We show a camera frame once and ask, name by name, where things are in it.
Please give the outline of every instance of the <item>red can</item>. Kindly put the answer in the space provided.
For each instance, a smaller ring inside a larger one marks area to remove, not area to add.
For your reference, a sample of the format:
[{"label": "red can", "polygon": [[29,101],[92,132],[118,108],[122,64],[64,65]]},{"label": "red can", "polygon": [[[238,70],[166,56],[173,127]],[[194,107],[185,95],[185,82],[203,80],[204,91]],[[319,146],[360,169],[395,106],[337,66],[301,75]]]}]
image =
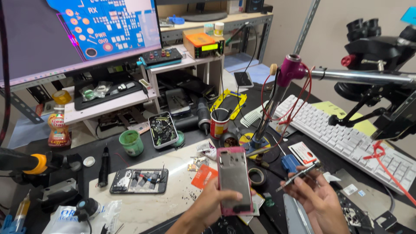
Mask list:
[{"label": "red can", "polygon": [[223,108],[217,108],[211,112],[211,136],[218,140],[223,133],[228,132],[228,123],[230,117],[228,111]]}]

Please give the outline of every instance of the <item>orange card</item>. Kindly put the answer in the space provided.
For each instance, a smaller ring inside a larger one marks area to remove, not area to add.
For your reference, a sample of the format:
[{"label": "orange card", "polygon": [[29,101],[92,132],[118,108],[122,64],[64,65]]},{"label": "orange card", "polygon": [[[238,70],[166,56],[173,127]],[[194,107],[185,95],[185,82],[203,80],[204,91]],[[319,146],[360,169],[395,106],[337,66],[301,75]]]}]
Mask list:
[{"label": "orange card", "polygon": [[202,164],[201,168],[193,178],[191,184],[199,189],[204,189],[205,185],[216,177],[218,177],[218,171],[205,164]]}]

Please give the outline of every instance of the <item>comb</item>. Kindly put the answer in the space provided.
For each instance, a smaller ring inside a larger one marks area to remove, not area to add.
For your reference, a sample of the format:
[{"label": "comb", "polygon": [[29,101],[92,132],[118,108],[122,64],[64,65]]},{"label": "comb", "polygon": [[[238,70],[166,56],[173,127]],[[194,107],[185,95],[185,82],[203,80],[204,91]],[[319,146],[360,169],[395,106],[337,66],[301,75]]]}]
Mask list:
[{"label": "comb", "polygon": [[257,107],[256,109],[248,112],[246,115],[244,115],[244,118],[240,120],[240,123],[244,125],[245,127],[250,127],[256,120],[260,119],[263,116],[263,108],[262,106]]}]

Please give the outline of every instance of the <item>red knob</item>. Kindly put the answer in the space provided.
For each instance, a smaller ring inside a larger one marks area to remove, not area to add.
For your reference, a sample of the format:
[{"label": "red knob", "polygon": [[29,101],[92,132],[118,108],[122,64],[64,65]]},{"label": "red knob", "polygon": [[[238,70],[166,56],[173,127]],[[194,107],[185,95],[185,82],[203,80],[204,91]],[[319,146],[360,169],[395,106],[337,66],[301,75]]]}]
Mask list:
[{"label": "red knob", "polygon": [[341,59],[341,65],[348,67],[355,60],[355,55],[347,55]]}]

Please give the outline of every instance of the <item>white keyboard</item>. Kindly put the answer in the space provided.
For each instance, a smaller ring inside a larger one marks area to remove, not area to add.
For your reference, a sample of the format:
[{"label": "white keyboard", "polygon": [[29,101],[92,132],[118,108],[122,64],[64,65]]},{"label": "white keyboard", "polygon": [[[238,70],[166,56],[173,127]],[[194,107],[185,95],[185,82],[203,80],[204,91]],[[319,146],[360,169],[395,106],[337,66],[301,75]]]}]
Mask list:
[{"label": "white keyboard", "polygon": [[[275,117],[281,117],[286,114],[296,99],[297,97],[290,95],[277,107]],[[303,100],[297,102],[293,115],[302,103]],[[346,128],[339,125],[330,126],[328,125],[328,118],[328,114],[318,110],[309,103],[305,103],[290,125],[380,181],[388,188],[399,194],[404,194],[379,165],[377,159],[362,159],[364,156],[373,154],[375,141],[354,128]],[[408,191],[416,177],[416,161],[390,148],[385,143],[382,143],[381,146],[386,151],[386,155],[380,158],[381,161]]]}]

